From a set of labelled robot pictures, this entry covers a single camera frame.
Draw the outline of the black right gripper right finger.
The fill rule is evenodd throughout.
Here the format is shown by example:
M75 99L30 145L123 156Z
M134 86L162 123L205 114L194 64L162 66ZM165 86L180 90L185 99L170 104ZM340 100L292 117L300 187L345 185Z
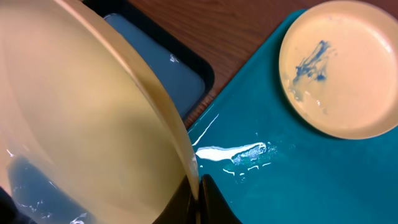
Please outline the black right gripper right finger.
M242 224L210 174L201 177L199 208L201 224Z

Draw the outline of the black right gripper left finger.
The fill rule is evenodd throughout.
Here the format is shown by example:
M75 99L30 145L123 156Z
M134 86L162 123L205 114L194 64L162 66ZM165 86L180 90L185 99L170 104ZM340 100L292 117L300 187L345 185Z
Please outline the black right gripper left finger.
M153 224L196 224L196 201L185 176L169 203Z

